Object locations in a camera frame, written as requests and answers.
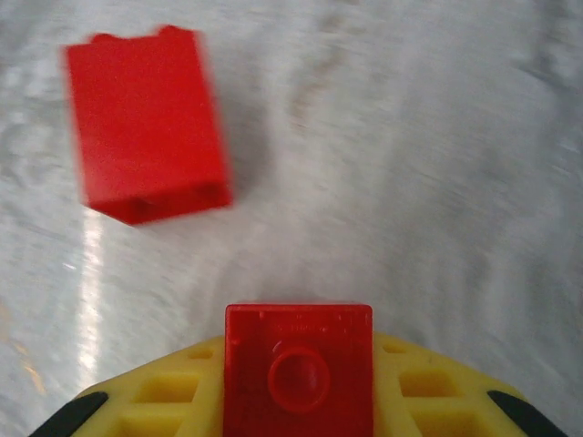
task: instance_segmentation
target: red block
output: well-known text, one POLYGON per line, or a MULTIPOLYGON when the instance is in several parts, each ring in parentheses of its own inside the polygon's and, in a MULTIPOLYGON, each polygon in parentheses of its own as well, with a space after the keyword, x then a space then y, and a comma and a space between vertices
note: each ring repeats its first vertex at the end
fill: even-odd
POLYGON ((230 305, 223 437, 372 437, 367 305, 230 305))
POLYGON ((66 47, 86 204, 128 224, 229 205, 202 34, 66 47))

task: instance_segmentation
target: yellow plastic grid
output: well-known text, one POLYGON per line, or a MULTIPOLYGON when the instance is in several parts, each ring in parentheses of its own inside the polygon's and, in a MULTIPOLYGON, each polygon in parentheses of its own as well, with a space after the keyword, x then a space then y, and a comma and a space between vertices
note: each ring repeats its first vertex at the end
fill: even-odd
MULTIPOLYGON (((524 437, 489 399, 512 387, 456 361, 375 333, 374 437, 524 437)), ((221 437, 224 338, 102 382, 109 400, 75 437, 221 437)))

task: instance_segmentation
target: gray marbled floor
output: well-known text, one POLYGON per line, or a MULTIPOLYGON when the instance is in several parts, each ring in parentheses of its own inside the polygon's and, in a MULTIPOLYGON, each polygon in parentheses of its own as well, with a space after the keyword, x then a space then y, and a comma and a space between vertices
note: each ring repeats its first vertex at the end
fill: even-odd
POLYGON ((580 0, 0 0, 0 433, 222 332, 234 300, 374 305, 583 435, 580 0), (83 209, 59 47, 208 36, 237 206, 83 209))

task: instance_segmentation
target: yellow robot base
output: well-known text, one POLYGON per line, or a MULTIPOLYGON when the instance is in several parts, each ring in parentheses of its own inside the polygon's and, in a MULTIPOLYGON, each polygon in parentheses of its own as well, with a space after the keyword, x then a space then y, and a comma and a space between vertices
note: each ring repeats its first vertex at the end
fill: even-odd
MULTIPOLYGON (((87 389, 108 400, 74 437, 221 437, 223 362, 219 337, 87 389)), ((373 366, 374 437, 526 435, 488 396, 521 394, 479 371, 380 333, 373 366)))

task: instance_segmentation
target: lego stud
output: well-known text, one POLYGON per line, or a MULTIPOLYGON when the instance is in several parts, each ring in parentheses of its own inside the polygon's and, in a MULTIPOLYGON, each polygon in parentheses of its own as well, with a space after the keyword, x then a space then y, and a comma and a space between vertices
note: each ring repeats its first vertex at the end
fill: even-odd
POLYGON ((287 412, 316 410, 330 390, 330 371, 320 353, 305 344, 278 344, 267 376, 270 395, 287 412))

